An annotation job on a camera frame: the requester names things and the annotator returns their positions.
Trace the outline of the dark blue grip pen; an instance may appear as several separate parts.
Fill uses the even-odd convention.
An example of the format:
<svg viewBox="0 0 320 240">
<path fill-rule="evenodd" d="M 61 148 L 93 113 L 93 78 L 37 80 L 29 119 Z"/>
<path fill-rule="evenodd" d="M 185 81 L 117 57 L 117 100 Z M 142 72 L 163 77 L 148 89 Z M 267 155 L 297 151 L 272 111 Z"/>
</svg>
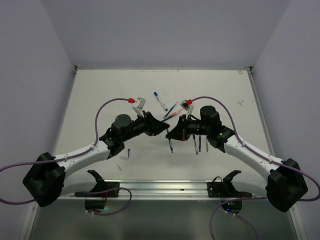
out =
<svg viewBox="0 0 320 240">
<path fill-rule="evenodd" d="M 194 148 L 195 148 L 195 154 L 198 155 L 199 151 L 198 151 L 198 146 L 197 146 L 197 141 L 196 141 L 196 135 L 193 134 L 192 138 L 193 138 L 193 143 L 194 143 Z"/>
</svg>

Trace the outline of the blue clear gel pen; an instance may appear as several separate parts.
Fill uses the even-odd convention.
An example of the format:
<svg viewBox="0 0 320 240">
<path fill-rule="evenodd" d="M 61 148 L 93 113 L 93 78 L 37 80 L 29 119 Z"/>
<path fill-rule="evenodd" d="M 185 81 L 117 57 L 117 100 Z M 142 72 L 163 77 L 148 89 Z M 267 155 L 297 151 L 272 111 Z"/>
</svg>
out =
<svg viewBox="0 0 320 240">
<path fill-rule="evenodd" d="M 171 154 L 174 153 L 174 148 L 173 148 L 173 144 L 172 144 L 172 140 L 170 138 L 168 138 L 168 143 L 169 143 L 169 148 L 170 148 L 170 152 Z"/>
</svg>

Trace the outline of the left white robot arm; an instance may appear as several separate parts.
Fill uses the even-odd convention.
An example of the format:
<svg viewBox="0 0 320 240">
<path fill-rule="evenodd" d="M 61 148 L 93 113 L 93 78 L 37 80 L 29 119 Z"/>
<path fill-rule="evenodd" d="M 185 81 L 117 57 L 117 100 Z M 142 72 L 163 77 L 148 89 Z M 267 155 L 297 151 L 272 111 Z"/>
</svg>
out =
<svg viewBox="0 0 320 240">
<path fill-rule="evenodd" d="M 32 165 L 23 185 L 41 207 L 52 204 L 58 197 L 69 193 L 87 191 L 92 196 L 103 193 L 104 184 L 97 180 L 88 181 L 81 176 L 75 180 L 71 176 L 87 166 L 108 160 L 125 148 L 125 142 L 141 134 L 157 136 L 169 124 L 162 122 L 148 111 L 136 120 L 127 114 L 120 114 L 97 141 L 70 153 L 52 156 L 48 152 L 41 154 Z"/>
</svg>

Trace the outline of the grey clear pen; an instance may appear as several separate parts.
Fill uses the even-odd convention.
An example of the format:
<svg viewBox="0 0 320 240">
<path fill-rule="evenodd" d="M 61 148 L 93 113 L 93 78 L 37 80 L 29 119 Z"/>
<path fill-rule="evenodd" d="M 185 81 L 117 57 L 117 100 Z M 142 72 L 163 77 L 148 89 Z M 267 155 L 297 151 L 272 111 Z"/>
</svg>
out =
<svg viewBox="0 0 320 240">
<path fill-rule="evenodd" d="M 209 141 L 207 138 L 205 139 L 205 150 L 207 153 L 209 152 Z"/>
</svg>

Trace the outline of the blue cap marker pen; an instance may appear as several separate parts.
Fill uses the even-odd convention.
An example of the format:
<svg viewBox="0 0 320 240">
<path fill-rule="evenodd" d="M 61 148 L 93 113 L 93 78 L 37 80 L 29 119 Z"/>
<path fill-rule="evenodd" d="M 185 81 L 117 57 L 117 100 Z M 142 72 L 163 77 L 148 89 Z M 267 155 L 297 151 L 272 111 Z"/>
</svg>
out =
<svg viewBox="0 0 320 240">
<path fill-rule="evenodd" d="M 154 96 L 156 97 L 157 101 L 159 102 L 159 104 L 161 105 L 161 107 L 167 112 L 168 111 L 168 108 L 167 106 L 165 105 L 165 103 L 163 102 L 163 100 L 161 99 L 161 97 L 159 96 L 159 94 L 155 91 L 154 93 Z"/>
</svg>

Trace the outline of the blue pen cap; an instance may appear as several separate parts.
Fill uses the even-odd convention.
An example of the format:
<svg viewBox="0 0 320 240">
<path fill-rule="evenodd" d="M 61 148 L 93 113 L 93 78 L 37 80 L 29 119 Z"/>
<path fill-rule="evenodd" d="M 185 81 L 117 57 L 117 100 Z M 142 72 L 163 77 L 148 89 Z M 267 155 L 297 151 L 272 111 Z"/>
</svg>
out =
<svg viewBox="0 0 320 240">
<path fill-rule="evenodd" d="M 127 150 L 127 156 L 128 156 L 128 159 L 131 158 L 131 149 L 130 148 Z"/>
</svg>

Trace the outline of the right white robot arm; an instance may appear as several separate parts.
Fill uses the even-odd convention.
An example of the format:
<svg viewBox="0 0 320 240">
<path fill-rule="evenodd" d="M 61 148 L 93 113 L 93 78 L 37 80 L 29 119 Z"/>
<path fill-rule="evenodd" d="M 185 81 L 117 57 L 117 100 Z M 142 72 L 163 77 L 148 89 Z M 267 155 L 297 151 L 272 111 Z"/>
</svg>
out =
<svg viewBox="0 0 320 240">
<path fill-rule="evenodd" d="M 177 125 L 165 137 L 186 141 L 192 135 L 205 136 L 213 148 L 239 159 L 263 178 L 250 179 L 236 172 L 232 179 L 222 185 L 227 196 L 235 196 L 238 192 L 252 193 L 267 198 L 277 210 L 287 212 L 308 192 L 300 166 L 295 160 L 274 157 L 240 139 L 234 130 L 222 124 L 213 106 L 203 106 L 200 118 L 181 115 Z"/>
</svg>

